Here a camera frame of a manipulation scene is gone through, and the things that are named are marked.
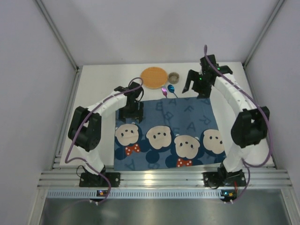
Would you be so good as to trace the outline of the iridescent purple fork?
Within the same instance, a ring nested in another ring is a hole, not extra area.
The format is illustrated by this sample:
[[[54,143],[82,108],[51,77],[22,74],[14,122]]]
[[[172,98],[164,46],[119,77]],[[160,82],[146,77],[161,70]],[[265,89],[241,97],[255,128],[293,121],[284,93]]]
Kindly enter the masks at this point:
[[[161,87],[161,90],[162,90],[164,97],[167,98],[167,89],[164,85]]]

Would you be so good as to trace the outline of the blue cartoon placemat cloth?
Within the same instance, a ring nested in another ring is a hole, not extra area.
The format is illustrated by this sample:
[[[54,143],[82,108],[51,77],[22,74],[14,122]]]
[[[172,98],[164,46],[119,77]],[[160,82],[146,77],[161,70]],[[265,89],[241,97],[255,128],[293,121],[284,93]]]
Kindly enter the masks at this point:
[[[143,102],[142,120],[116,112],[114,168],[145,171],[221,163],[223,138],[208,98]]]

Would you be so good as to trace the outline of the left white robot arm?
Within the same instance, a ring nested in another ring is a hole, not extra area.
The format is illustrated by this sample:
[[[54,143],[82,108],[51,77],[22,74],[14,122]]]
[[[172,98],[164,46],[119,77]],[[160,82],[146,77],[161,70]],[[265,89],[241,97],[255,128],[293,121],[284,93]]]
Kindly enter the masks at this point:
[[[137,100],[143,96],[143,88],[136,82],[128,87],[119,86],[105,99],[89,107],[75,109],[68,131],[72,141],[65,163],[81,160],[84,168],[91,174],[99,175],[105,168],[99,153],[95,150],[101,140],[101,124],[105,117],[119,112],[119,119],[143,120],[143,103]]]

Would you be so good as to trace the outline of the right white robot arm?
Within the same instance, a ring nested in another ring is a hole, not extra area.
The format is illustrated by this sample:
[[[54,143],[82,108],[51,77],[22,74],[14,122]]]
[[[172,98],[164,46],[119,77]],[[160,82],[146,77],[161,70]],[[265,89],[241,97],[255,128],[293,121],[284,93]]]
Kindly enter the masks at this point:
[[[215,55],[205,55],[200,65],[199,72],[189,70],[183,92],[192,89],[203,99],[216,88],[226,99],[236,119],[231,128],[233,143],[221,166],[227,173],[237,172],[254,146],[266,138],[270,111],[254,103],[235,80],[233,71],[227,65],[219,65]]]

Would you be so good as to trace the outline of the orange woven round plate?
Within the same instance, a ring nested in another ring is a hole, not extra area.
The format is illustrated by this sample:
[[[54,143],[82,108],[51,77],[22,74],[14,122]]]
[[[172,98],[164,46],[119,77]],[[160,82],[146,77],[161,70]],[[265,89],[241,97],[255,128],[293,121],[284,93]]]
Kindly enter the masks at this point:
[[[149,67],[141,72],[143,85],[149,89],[159,89],[168,81],[167,72],[160,67]]]

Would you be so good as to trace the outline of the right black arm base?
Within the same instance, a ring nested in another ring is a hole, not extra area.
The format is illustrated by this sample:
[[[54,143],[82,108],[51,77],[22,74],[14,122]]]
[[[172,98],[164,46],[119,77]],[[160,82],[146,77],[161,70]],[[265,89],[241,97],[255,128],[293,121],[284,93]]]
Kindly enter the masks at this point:
[[[223,163],[217,168],[215,172],[203,173],[204,186],[211,189],[218,189],[219,187],[244,187],[246,185],[245,174],[242,169],[236,172],[228,172]]]

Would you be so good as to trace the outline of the small brown woven cup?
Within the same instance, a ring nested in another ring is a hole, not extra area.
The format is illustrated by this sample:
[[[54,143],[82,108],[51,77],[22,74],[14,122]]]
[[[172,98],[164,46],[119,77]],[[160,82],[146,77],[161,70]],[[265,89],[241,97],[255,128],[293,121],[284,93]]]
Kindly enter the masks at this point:
[[[180,75],[177,72],[171,72],[168,75],[168,82],[170,84],[177,84],[179,82]]]

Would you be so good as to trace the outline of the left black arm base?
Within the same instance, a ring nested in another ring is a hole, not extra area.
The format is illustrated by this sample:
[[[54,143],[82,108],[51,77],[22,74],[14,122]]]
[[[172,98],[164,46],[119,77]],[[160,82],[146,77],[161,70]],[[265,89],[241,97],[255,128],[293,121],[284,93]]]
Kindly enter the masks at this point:
[[[111,187],[117,188],[120,185],[120,173],[119,172],[106,172],[105,168],[101,173],[108,179]],[[80,178],[79,187],[81,188],[107,188],[109,183],[100,175],[92,174],[88,172],[83,165],[80,165],[76,169],[76,175]]]

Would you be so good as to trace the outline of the shiny blue spoon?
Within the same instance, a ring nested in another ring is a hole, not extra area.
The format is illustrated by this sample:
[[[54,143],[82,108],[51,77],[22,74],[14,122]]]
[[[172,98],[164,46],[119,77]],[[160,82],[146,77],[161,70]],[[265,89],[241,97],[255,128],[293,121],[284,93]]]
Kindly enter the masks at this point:
[[[174,87],[172,84],[169,84],[169,85],[167,86],[167,89],[168,89],[168,91],[169,91],[170,93],[174,94],[176,98],[178,98],[178,96],[177,96],[176,93],[175,93],[175,87]]]

